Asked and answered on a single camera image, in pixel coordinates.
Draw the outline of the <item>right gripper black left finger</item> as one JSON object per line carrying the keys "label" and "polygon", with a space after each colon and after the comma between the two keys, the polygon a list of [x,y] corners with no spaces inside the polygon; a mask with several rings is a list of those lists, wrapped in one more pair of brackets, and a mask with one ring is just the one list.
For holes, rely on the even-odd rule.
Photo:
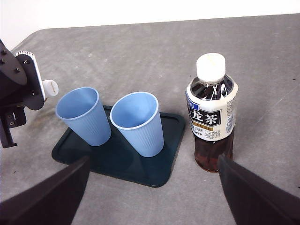
{"label": "right gripper black left finger", "polygon": [[82,157],[32,188],[0,204],[2,225],[70,225],[90,173]]}

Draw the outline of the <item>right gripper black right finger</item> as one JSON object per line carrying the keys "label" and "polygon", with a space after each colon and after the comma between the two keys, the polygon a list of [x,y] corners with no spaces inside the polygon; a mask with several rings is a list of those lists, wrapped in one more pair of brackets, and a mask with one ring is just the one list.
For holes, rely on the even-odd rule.
{"label": "right gripper black right finger", "polygon": [[225,155],[217,166],[223,192],[238,225],[298,225],[300,199]]}

